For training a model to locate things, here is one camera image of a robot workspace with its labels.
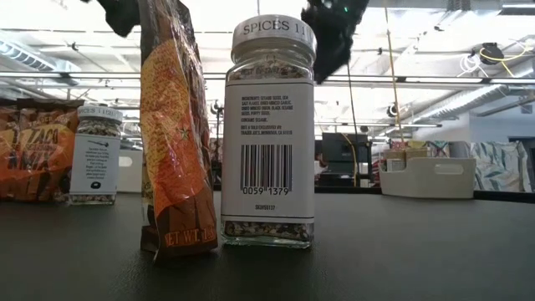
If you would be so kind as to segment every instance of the ceiling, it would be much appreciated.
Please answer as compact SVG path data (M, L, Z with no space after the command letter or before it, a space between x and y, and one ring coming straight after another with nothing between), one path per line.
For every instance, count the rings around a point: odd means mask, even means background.
M196 41L201 53L204 72L214 74L210 78L223 79L232 67L230 50L232 30L244 19L258 13L277 13L299 18L306 6L302 0L182 0L190 9L196 31ZM503 50L506 58L522 54L507 62L508 67L531 59L534 55L534 16L499 14L496 9L446 13L447 1L429 1L422 8L422 1L404 1L406 7L414 3L416 8L400 8L399 2L390 0L396 8L389 11L394 69L398 75L447 76L447 77L507 77L501 64L482 65L483 71L463 72L461 60L482 43L494 42ZM492 8L496 1L473 0L473 7ZM371 1L362 23L354 35L352 59L349 63L352 75L391 75L386 36L385 11ZM120 38L110 31L104 20L104 10L93 1L80 0L2 0L0 1L0 39L29 46L44 58L63 59L72 63L73 71L82 72L139 72L140 29L135 28L127 38ZM72 49L75 43L78 51ZM0 71L32 71L5 59L0 55ZM342 68L335 75L347 75ZM66 97L66 89L43 89L42 82L32 84L46 94ZM139 106L139 82L113 82L131 85L131 89L74 89L73 97L82 95L89 101L105 102L118 106ZM80 85L103 84L100 79L85 80ZM12 86L0 85L0 88ZM454 94L460 87L433 89L398 89L398 101L404 117L424 110L436 101ZM354 98L354 113L358 122L391 120L386 115L394 102L391 87L353 87L347 83L337 86L319 86L315 89L316 121L351 121L350 91ZM224 81L207 80L208 105L215 99L224 100ZM129 115L139 113L131 110ZM333 127L317 127L316 131L333 130Z

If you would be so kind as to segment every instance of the white basket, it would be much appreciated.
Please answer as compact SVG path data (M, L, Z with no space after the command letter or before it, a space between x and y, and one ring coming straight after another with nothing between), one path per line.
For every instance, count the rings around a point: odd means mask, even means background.
M475 176L476 159L411 158L403 171L380 168L381 189L389 196L469 199Z

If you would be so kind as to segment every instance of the white jar lid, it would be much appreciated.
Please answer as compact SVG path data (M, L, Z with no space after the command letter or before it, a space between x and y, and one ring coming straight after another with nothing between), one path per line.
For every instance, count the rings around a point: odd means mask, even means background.
M299 42L314 55L316 41L308 24L289 16L262 15L239 23L232 36L232 48L260 38L285 38Z
M86 105L78 108L78 117L98 117L123 122L123 113L104 106Z

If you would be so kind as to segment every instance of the spice jar label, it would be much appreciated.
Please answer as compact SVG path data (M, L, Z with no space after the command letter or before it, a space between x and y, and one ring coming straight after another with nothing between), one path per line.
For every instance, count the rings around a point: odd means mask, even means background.
M224 219L313 222L313 82L231 80L225 96Z
M119 150L119 137L76 134L70 194L115 194Z

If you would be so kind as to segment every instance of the spice jar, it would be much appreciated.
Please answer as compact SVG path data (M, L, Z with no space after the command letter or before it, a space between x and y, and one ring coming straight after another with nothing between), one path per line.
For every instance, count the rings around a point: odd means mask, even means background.
M225 243L306 248L313 240L313 30L263 15L233 34L225 90Z
M70 185L73 205L114 204L123 114L104 106L78 108Z

